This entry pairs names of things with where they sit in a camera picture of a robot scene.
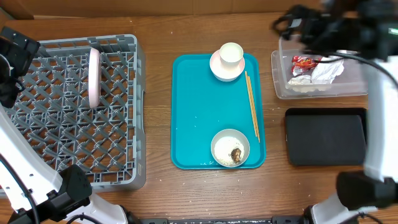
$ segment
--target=wooden chopsticks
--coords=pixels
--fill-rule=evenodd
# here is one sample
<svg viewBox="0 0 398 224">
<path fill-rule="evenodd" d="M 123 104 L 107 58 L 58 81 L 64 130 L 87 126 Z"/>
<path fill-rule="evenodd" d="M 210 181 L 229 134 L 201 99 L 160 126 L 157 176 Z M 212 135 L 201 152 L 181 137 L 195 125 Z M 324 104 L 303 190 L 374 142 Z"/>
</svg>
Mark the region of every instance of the wooden chopsticks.
<svg viewBox="0 0 398 224">
<path fill-rule="evenodd" d="M 257 124 L 256 106 L 254 104 L 253 91 L 251 88 L 251 81 L 250 81 L 250 77 L 248 76 L 247 71 L 244 71 L 244 75 L 246 76 L 246 85 L 248 87 L 248 95 L 249 95 L 249 101 L 250 101 L 251 118 L 253 120 L 253 126 L 254 126 L 254 133 L 256 134 L 256 137 L 258 138 L 258 140 L 260 142 L 259 126 Z"/>
</svg>

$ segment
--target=wooden table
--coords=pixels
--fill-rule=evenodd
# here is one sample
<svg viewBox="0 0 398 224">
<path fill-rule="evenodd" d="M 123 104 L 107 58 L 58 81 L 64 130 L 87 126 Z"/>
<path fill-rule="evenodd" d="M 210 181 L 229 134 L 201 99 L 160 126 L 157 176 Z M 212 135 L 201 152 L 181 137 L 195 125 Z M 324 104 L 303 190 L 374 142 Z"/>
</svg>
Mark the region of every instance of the wooden table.
<svg viewBox="0 0 398 224">
<path fill-rule="evenodd" d="M 147 182 L 137 191 L 100 194 L 139 218 L 267 218 L 299 215 L 307 205 L 335 191 L 340 171 L 360 167 L 293 167 L 289 164 L 284 113 L 291 107 L 366 106 L 367 97 L 280 100 L 275 95 L 271 53 L 278 36 L 270 23 L 280 14 L 119 17 L 77 20 L 8 21 L 7 26 L 36 40 L 134 34 L 146 53 Z M 212 53 L 237 42 L 259 62 L 267 159 L 254 170 L 180 170 L 170 160 L 170 104 L 173 61 L 183 54 Z M 0 220 L 12 210 L 0 200 Z M 397 208 L 375 213 L 397 223 Z"/>
</svg>

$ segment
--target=white bowl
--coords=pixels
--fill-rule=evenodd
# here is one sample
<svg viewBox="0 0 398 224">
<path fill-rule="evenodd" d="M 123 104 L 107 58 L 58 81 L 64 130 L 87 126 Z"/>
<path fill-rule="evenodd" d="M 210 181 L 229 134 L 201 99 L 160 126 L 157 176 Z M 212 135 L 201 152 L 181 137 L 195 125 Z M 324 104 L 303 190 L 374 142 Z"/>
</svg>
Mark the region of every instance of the white bowl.
<svg viewBox="0 0 398 224">
<path fill-rule="evenodd" d="M 237 43 L 226 43 L 220 48 L 221 64 L 224 68 L 234 69 L 243 58 L 243 49 Z"/>
<path fill-rule="evenodd" d="M 245 62 L 244 58 L 242 58 L 237 66 L 225 67 L 225 65 L 221 61 L 220 50 L 214 52 L 214 54 L 210 58 L 211 71 L 217 79 L 223 82 L 230 82 L 235 80 L 240 74 L 242 74 L 244 66 Z"/>
<path fill-rule="evenodd" d="M 241 144 L 243 145 L 243 149 L 244 149 L 243 158 L 241 159 L 240 162 L 235 163 L 233 166 L 228 166 L 226 164 L 221 163 L 221 161 L 219 161 L 217 159 L 217 157 L 215 156 L 216 143 L 223 137 L 234 137 L 238 141 L 240 141 Z M 225 167 L 237 167 L 237 166 L 240 166 L 249 157 L 249 153 L 250 153 L 250 144 L 249 144 L 249 141 L 248 141 L 247 137 L 242 132 L 237 131 L 235 129 L 224 129 L 224 130 L 220 131 L 219 133 L 217 133 L 213 137 L 213 140 L 211 140 L 211 155 L 213 155 L 214 160 L 217 161 L 222 166 L 225 166 Z"/>
</svg>

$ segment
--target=brown wall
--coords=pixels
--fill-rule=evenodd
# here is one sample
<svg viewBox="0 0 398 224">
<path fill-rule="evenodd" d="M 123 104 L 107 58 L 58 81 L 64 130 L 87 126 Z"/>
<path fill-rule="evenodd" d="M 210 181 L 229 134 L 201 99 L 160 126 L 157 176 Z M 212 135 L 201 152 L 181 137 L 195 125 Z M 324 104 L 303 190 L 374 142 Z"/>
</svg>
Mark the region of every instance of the brown wall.
<svg viewBox="0 0 398 224">
<path fill-rule="evenodd" d="M 318 7 L 319 3 L 320 0 L 0 0 L 0 7 L 16 19 L 31 19 L 279 12 L 294 4 Z"/>
<path fill-rule="evenodd" d="M 5 13 L 3 13 L 2 10 L 0 10 L 0 30 L 2 29 L 6 21 L 9 19 L 10 18 L 7 15 L 5 15 Z"/>
</svg>

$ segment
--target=clear plastic container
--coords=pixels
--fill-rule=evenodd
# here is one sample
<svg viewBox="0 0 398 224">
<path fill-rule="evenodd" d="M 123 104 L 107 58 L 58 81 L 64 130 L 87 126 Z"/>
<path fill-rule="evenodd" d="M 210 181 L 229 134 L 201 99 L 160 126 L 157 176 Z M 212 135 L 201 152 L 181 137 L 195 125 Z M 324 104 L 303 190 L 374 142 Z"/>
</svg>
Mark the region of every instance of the clear plastic container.
<svg viewBox="0 0 398 224">
<path fill-rule="evenodd" d="M 276 95 L 283 100 L 297 98 L 359 96 L 368 94 L 368 84 L 362 75 L 361 66 L 355 60 L 345 60 L 344 71 L 337 76 L 332 84 L 291 85 L 292 57 L 295 55 L 320 58 L 317 55 L 301 53 L 303 45 L 298 42 L 299 35 L 292 36 L 291 41 L 279 39 L 279 50 L 271 54 L 272 77 Z M 304 75 L 310 75 L 313 69 Z"/>
</svg>

